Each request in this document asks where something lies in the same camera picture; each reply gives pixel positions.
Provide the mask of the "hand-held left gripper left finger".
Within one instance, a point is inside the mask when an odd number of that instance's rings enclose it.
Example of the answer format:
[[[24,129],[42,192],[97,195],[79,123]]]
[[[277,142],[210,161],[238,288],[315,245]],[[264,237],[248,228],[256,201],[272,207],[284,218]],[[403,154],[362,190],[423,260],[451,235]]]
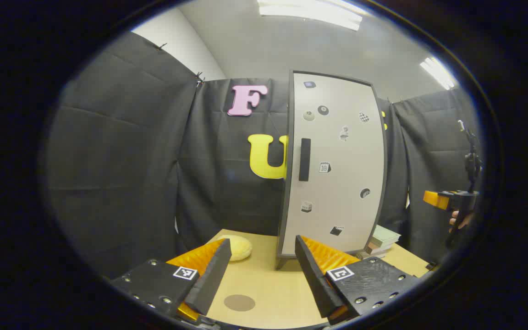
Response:
[[[168,261],[151,258],[110,283],[162,317],[199,322],[213,303],[231,257],[229,239],[219,239]]]

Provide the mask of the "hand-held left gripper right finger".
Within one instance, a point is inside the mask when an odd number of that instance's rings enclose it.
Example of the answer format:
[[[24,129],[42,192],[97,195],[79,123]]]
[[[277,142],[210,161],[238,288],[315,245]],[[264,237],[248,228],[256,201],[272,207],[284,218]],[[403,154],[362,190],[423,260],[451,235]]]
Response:
[[[331,325],[373,315],[420,283],[380,258],[359,259],[306,236],[295,237],[295,255],[320,316]]]

